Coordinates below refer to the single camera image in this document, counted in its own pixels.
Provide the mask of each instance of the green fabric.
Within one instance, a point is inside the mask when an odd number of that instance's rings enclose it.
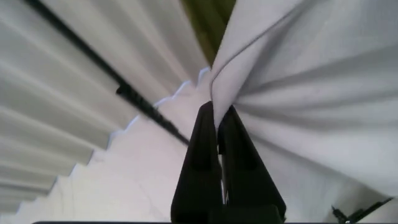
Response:
[[[209,64],[213,64],[235,0],[181,0]]]

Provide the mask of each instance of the white floor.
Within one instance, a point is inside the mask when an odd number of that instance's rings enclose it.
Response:
[[[199,107],[209,100],[208,78],[186,85],[160,111],[190,137]],[[287,204],[287,222],[335,222],[331,205],[349,214],[385,197],[295,154],[254,142]],[[169,221],[170,204],[186,147],[145,117],[115,135],[87,167],[59,177],[46,198],[23,203],[0,224],[36,221]]]

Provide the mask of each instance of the gray fabric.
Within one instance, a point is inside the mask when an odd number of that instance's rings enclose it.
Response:
[[[397,1],[238,1],[212,70],[216,127],[234,104],[264,157],[289,152],[302,166],[314,163],[351,184],[398,195],[397,7]],[[271,175],[277,186],[288,184],[280,175],[294,177],[295,166],[281,165],[286,155],[275,160]],[[284,195],[331,183],[310,175],[313,169],[303,170],[306,181],[297,178],[303,187],[289,183]],[[310,208],[305,202],[300,208],[299,197],[293,201],[296,220],[308,221],[299,216]],[[319,209],[333,203],[319,201]]]

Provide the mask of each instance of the black rod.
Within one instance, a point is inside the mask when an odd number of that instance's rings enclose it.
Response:
[[[88,44],[85,43],[74,31],[63,23],[47,6],[39,0],[24,0],[37,14],[45,19],[54,29],[61,33],[69,42],[85,54],[93,63],[102,69],[109,77],[119,84],[116,94],[125,99],[131,105],[142,111],[150,119],[153,119],[159,126],[170,134],[188,145],[189,140],[181,135],[171,121],[167,120],[155,109],[144,97],[142,97],[117,71],[105,62]]]

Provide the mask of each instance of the black bar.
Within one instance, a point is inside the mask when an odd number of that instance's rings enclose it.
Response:
[[[110,65],[108,65],[88,44],[85,43],[74,31],[64,24],[47,6],[39,0],[24,0],[37,14],[45,19],[54,29],[59,31],[72,45],[81,50],[93,63],[102,69],[109,77],[116,81],[120,87],[116,94],[131,105],[142,111],[150,119],[153,119],[159,126],[163,127],[170,134],[188,145],[189,140],[182,136],[178,129],[169,120],[163,117],[144,97],[133,89]]]

